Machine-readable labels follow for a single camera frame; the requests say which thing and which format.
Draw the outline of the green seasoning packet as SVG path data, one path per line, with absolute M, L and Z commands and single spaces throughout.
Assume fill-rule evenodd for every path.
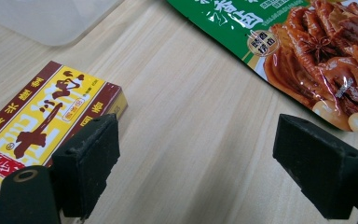
M 167 0 L 260 77 L 358 131 L 358 0 Z

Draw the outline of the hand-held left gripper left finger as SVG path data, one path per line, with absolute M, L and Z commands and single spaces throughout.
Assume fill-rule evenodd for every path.
M 53 153 L 53 176 L 66 217 L 90 216 L 119 157 L 115 114 L 89 121 Z

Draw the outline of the translucent plastic storage box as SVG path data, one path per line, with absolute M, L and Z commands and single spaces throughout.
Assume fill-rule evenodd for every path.
M 0 0 L 0 25 L 47 46 L 93 29 L 124 0 Z

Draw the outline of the yellow and maroon seasoning box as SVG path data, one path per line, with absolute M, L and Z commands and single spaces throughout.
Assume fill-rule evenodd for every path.
M 31 165 L 51 165 L 52 153 L 92 119 L 128 106 L 115 84 L 49 62 L 0 111 L 0 185 Z

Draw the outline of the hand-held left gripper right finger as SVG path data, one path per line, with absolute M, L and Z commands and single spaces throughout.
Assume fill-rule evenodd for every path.
M 273 158 L 327 219 L 358 209 L 358 150 L 315 124 L 281 114 Z

